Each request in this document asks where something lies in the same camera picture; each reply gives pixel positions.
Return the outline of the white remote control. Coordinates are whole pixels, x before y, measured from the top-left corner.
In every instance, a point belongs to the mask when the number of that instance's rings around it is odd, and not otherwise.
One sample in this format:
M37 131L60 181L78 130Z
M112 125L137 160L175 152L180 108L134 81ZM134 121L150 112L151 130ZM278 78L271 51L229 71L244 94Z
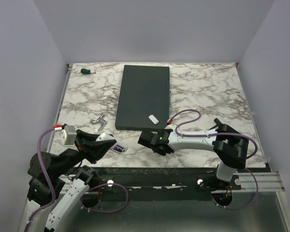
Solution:
M127 152L128 148L129 148L126 143L124 143L123 141L121 141L118 138L114 137L113 135L107 134L107 133L100 134L95 141L96 142L98 142L98 141L107 141L107 142L113 141L113 144L109 148L109 150L111 150L111 151L113 151L115 153L118 153L118 152L116 152L114 150L115 146L118 146L118 147L121 147L122 149L124 149L125 150L124 153Z

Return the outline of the white battery compartment cover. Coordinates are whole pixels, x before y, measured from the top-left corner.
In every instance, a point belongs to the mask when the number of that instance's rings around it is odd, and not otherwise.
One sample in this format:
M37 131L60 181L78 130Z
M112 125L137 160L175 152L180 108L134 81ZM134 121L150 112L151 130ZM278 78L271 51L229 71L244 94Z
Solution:
M157 125L159 123L159 120L154 115L150 115L148 118L155 125Z

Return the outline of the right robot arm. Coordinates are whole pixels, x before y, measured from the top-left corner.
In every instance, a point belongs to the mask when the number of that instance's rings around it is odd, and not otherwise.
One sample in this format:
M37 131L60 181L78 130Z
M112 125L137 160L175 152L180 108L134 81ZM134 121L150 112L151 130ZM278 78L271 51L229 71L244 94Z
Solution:
M233 174L246 167L249 139L227 124L220 124L217 129L199 132L177 132L172 129L156 133L143 131L138 144L162 156L185 149L216 153L220 164L213 176L213 185L224 189L230 184Z

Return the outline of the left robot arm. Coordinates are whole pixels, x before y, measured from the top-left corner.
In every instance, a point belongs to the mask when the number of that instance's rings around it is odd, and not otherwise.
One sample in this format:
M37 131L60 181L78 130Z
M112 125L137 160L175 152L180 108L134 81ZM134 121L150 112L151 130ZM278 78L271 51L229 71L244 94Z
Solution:
M28 169L31 180L22 228L25 232L54 232L84 193L98 188L101 184L97 171L82 167L68 192L58 199L65 185L65 181L60 179L62 175L83 160L96 163L117 144L112 135L89 134L73 129L67 133L65 141L69 145L76 145L76 150L68 148L60 155L41 150L45 135L50 132L66 132L67 129L68 126L53 127L43 132L38 139L37 152L31 158Z

